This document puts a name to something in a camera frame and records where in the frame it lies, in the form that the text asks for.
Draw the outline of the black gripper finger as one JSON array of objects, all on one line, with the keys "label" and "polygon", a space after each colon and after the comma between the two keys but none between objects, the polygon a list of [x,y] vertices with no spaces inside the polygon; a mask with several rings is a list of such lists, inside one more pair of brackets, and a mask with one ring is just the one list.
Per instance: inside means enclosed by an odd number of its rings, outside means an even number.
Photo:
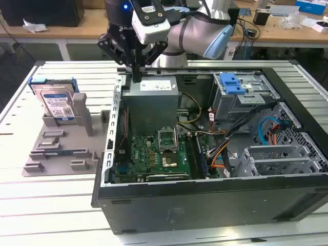
[{"label": "black gripper finger", "polygon": [[97,45],[116,63],[125,65],[132,73],[134,83],[138,82],[138,67],[135,61],[133,49],[128,42],[128,36],[123,32],[112,35],[104,33],[97,41]]},{"label": "black gripper finger", "polygon": [[137,82],[141,82],[142,72],[146,65],[151,65],[167,48],[168,42],[156,42],[146,51],[149,45],[137,44]]}]

